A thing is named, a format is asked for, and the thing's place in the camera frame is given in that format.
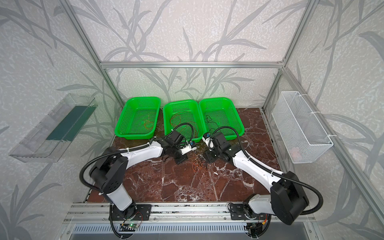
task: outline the green plastic basket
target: green plastic basket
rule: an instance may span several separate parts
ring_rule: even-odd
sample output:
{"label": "green plastic basket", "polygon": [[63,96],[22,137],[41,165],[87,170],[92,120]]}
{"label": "green plastic basket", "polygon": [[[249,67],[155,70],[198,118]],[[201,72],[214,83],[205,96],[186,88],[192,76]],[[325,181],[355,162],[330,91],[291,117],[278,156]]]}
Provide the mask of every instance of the green plastic basket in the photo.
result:
{"label": "green plastic basket", "polygon": [[[199,102],[199,107],[207,132],[213,133],[219,127],[230,126],[236,129],[240,136],[244,134],[244,125],[229,98],[206,98]],[[236,138],[231,129],[221,129],[220,132],[227,140]]]}
{"label": "green plastic basket", "polygon": [[160,98],[131,98],[125,104],[115,128],[118,137],[150,139],[155,133],[159,116]]}
{"label": "green plastic basket", "polygon": [[[193,141],[199,142],[203,134],[207,132],[199,105],[195,100],[183,100],[168,103],[163,109],[164,132],[167,135],[180,123],[190,123],[194,128]],[[177,129],[188,141],[192,131],[189,126],[181,126]]]}

